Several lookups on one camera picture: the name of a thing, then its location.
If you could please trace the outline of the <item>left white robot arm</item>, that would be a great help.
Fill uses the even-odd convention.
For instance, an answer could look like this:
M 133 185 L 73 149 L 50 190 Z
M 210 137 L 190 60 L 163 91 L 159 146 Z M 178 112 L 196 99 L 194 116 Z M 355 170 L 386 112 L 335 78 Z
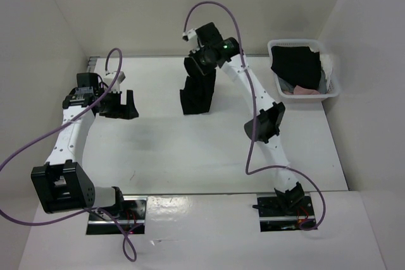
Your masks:
M 83 154 L 89 130 L 96 116 L 132 120 L 138 118 L 134 93 L 126 92 L 121 103 L 120 84 L 124 72 L 77 74 L 77 86 L 65 97 L 63 121 L 68 124 L 59 132 L 55 146 L 43 166 L 34 167 L 31 180 L 43 210 L 48 213 L 101 207 L 111 219 L 126 211 L 118 187 L 95 187 L 83 165 Z

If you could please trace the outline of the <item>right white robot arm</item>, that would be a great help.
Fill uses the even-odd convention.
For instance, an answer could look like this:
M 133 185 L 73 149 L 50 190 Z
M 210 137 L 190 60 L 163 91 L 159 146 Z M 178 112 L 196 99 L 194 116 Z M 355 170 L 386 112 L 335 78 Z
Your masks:
M 187 77 L 184 88 L 180 90 L 183 114 L 209 112 L 216 71 L 224 72 L 240 89 L 252 113 L 252 119 L 244 124 L 245 134 L 252 144 L 259 145 L 276 170 L 274 186 L 278 210 L 284 215 L 293 214 L 304 198 L 304 190 L 287 169 L 290 163 L 280 140 L 284 104 L 276 102 L 264 89 L 250 69 L 238 41 L 233 37 L 224 39 L 214 23 L 185 30 L 182 38 L 192 47 L 184 59 Z

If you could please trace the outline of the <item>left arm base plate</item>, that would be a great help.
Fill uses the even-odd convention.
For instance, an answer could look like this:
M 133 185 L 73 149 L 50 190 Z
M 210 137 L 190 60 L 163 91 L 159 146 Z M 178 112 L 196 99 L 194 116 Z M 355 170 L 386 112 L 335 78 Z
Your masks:
M 143 235 L 145 232 L 147 197 L 125 195 L 121 202 L 120 211 L 111 215 L 119 226 L 131 235 Z M 101 211 L 89 214 L 86 235 L 120 235 L 121 231 L 115 222 Z

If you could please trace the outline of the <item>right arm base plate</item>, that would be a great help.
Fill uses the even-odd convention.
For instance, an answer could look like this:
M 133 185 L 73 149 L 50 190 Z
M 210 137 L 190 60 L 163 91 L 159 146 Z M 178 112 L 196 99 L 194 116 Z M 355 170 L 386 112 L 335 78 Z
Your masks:
M 257 195 L 252 208 L 258 211 L 261 232 L 296 231 L 316 225 L 315 212 L 309 195 L 289 211 L 283 211 L 274 193 Z

